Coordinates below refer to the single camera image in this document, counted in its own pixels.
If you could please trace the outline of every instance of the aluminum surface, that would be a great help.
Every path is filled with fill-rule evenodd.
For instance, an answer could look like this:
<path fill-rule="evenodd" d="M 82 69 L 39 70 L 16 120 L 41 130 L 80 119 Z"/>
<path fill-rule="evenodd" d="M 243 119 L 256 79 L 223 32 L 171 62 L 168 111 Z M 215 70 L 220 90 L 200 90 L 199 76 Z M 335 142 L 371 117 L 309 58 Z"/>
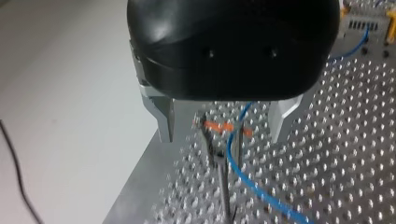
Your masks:
<path fill-rule="evenodd" d="M 256 103 L 245 125 L 242 170 L 315 223 L 394 223 L 396 182 L 394 69 L 367 59 L 328 63 L 309 110 L 285 145 L 271 145 L 268 104 Z M 245 103 L 206 106 L 209 120 L 234 122 Z M 228 133 L 212 133 L 225 147 Z M 219 182 L 196 134 L 181 149 L 176 177 L 154 209 L 154 223 L 220 223 Z M 234 223 L 292 223 L 229 172 Z"/>

